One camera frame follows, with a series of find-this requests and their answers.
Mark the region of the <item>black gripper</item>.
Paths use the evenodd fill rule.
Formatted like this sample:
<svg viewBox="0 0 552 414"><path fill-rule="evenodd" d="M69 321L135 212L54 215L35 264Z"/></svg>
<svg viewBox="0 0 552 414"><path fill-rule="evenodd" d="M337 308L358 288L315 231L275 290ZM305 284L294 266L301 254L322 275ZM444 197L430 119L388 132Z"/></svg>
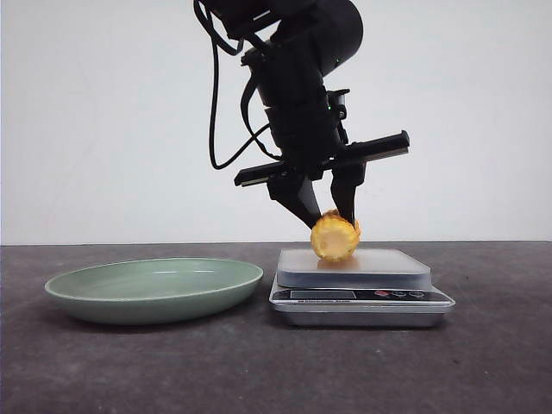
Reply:
<svg viewBox="0 0 552 414"><path fill-rule="evenodd" d="M321 212L310 179L318 180L332 169L330 190L336 208L342 218L355 224L354 198L356 188L365 180L365 162L406 154L410 137L403 130L371 141L349 142L342 126L349 92L328 91L321 101L299 110L267 109L281 160L239 171L235 185L267 182L270 198L312 229Z"/></svg>

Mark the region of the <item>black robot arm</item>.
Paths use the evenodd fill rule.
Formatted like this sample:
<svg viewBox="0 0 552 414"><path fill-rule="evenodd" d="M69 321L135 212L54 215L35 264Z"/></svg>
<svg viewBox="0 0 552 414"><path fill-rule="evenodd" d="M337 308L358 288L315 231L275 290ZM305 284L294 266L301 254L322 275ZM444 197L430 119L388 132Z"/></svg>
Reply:
<svg viewBox="0 0 552 414"><path fill-rule="evenodd" d="M353 222L368 161L404 154L410 145L406 132L350 142L342 125L345 93L324 86L361 45L358 9L350 1L196 1L193 9L213 53L239 56L250 69L241 112L258 94L280 150L270 163L239 171L235 183L265 184L272 200L313 227L321 213L312 184L331 171L336 208Z"/></svg>

